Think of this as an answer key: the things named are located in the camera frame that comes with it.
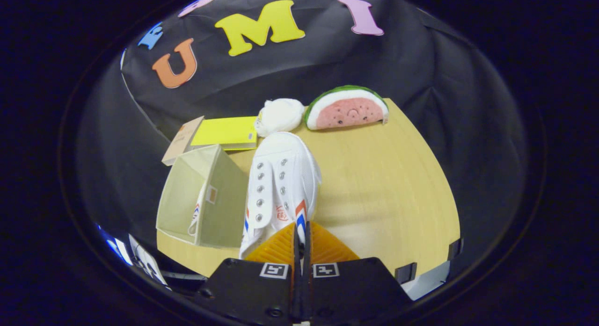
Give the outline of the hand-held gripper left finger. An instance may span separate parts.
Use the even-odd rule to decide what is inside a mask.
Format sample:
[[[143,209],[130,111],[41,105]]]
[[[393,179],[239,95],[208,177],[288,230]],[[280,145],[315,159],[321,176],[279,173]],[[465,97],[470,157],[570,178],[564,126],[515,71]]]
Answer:
[[[197,305],[228,324],[293,324],[295,255],[295,226],[290,224],[247,260],[223,260],[197,290]]]

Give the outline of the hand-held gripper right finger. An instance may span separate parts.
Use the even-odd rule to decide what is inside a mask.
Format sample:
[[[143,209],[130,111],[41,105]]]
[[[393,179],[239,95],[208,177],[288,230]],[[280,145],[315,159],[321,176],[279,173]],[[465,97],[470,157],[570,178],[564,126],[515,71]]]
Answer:
[[[309,224],[304,315],[312,323],[375,323],[412,300],[376,257],[356,256],[316,222]]]

